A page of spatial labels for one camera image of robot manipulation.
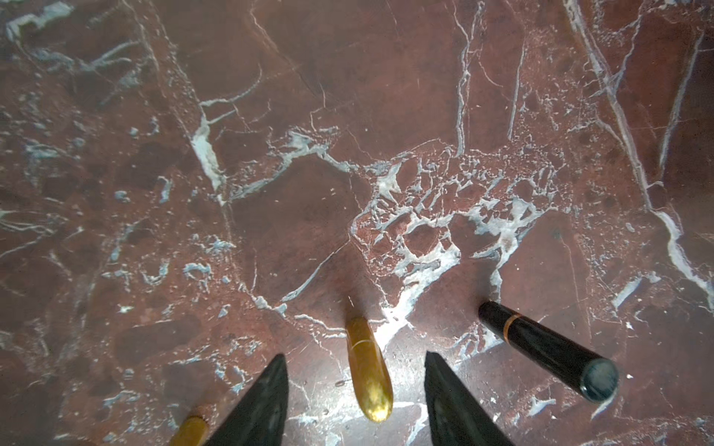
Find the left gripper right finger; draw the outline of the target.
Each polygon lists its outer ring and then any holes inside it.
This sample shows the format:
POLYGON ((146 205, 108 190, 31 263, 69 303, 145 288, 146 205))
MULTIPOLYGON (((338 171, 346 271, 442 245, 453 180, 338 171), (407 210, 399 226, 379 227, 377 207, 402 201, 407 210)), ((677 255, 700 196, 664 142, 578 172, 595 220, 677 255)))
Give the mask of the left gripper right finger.
POLYGON ((434 446, 513 446, 436 352, 426 353, 424 388, 434 446))

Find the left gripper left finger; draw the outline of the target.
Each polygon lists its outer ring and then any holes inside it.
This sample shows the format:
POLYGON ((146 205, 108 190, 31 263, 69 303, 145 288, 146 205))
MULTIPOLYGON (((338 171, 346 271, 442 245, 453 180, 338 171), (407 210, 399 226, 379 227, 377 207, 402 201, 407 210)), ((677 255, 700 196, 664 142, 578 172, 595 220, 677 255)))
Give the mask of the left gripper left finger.
POLYGON ((205 445, 281 445, 288 395, 286 356, 279 353, 205 445))

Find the black lipstick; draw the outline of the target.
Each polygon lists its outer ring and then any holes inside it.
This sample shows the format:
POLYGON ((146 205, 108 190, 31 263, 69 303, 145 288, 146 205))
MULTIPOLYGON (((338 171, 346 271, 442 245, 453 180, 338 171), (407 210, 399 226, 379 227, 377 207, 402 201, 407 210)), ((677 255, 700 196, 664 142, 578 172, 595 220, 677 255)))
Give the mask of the black lipstick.
POLYGON ((481 304, 478 315, 505 343, 587 401, 603 403, 617 392, 619 372, 611 360, 499 303, 481 304))

